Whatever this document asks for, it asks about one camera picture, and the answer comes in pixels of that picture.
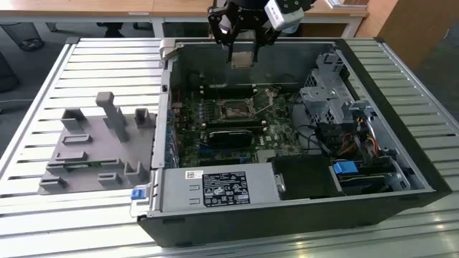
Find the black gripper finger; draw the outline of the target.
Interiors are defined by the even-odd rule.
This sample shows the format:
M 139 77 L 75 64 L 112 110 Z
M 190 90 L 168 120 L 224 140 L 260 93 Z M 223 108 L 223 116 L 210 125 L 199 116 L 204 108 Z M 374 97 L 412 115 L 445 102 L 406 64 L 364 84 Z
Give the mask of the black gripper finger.
M 267 14 L 254 16 L 252 31 L 254 31 L 254 47 L 252 47 L 252 62 L 258 62 L 259 50 L 266 45 L 272 45 L 280 35 L 271 25 Z
M 231 62 L 234 53 L 234 42 L 236 39 L 236 5 L 223 7 L 211 6 L 207 9 L 207 19 L 218 44 L 227 47 L 227 62 Z

